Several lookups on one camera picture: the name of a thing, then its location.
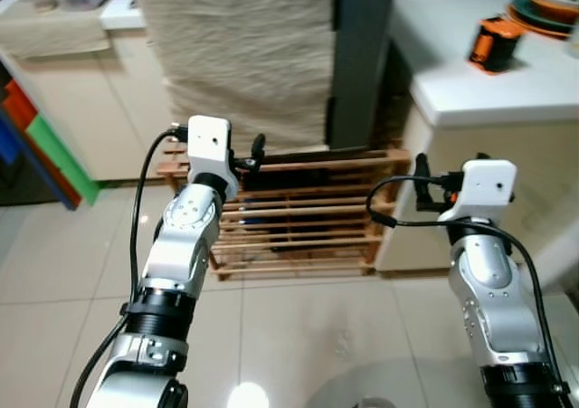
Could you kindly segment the dark grey fridge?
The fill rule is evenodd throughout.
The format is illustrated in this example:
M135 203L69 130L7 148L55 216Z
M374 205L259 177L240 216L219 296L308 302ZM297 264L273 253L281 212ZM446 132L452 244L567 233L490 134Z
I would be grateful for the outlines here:
M335 33L327 102L326 144L331 151L363 150L379 113L387 69L393 0L332 0Z

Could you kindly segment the white kitchen counter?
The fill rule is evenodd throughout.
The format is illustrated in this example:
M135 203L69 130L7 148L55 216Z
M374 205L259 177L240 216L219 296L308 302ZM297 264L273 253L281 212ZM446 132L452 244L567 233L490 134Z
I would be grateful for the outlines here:
M516 200L500 225L553 279L578 263L579 61L570 44L529 33L512 71L468 64L480 21L506 10L508 0L394 0L394 48L410 73L403 145L434 173L479 153L516 165Z

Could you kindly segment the wooden slatted rack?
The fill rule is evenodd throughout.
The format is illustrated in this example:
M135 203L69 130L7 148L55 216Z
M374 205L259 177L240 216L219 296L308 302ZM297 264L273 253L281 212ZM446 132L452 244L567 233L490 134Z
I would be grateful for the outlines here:
M222 281L376 274L385 233L365 198L410 167L400 148L269 156L256 172L240 172L211 271Z

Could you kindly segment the beige hanging cloth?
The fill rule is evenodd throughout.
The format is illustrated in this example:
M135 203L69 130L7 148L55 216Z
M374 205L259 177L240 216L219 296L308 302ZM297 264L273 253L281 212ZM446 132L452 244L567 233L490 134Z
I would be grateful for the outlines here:
M334 0L137 0L171 110L227 119L233 144L326 150Z

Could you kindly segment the orange and black canister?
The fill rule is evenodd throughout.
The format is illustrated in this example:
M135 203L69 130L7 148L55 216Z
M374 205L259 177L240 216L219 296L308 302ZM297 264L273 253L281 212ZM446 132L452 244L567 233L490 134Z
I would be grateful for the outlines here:
M516 48L526 29L504 16L480 20L467 62L491 76L509 71L516 65Z

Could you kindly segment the green plastic bin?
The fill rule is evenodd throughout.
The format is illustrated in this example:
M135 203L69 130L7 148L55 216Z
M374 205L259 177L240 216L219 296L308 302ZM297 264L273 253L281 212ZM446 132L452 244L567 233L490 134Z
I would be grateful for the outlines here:
M71 204L87 203L93 206L98 202L100 186L91 180L71 151L55 134L43 114L37 114L32 123L25 128L38 151L51 164L49 169L54 179L62 185Z

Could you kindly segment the stack of coloured plates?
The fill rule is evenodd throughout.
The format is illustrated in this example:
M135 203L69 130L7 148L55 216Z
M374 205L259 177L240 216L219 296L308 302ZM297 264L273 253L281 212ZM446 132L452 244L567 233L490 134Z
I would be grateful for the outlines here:
M510 0L506 18L530 32L563 40L579 20L579 0Z

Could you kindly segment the beige worktop mat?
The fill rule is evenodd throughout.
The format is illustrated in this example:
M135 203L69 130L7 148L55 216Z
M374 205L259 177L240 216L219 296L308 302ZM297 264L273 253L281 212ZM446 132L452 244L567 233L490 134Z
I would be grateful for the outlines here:
M18 0L0 12L0 50L16 58L99 52L111 48L100 10L38 11Z

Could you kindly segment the orange plastic bin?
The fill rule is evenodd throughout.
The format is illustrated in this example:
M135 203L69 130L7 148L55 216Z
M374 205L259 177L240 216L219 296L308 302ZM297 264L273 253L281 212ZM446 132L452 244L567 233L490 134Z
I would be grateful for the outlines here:
M83 202L81 195L26 131L37 118L36 107L13 78L4 77L4 79L5 81L0 84L0 95L3 95L0 105L3 106L5 126L13 132L22 156L32 164L33 171L44 181L47 189L65 205L67 210L75 211Z

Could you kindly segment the blue plastic bin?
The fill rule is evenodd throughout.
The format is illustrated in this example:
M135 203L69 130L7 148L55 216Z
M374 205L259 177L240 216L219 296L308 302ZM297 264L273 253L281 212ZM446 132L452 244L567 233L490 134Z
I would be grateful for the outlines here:
M0 111L0 206L50 203L58 198L41 160Z

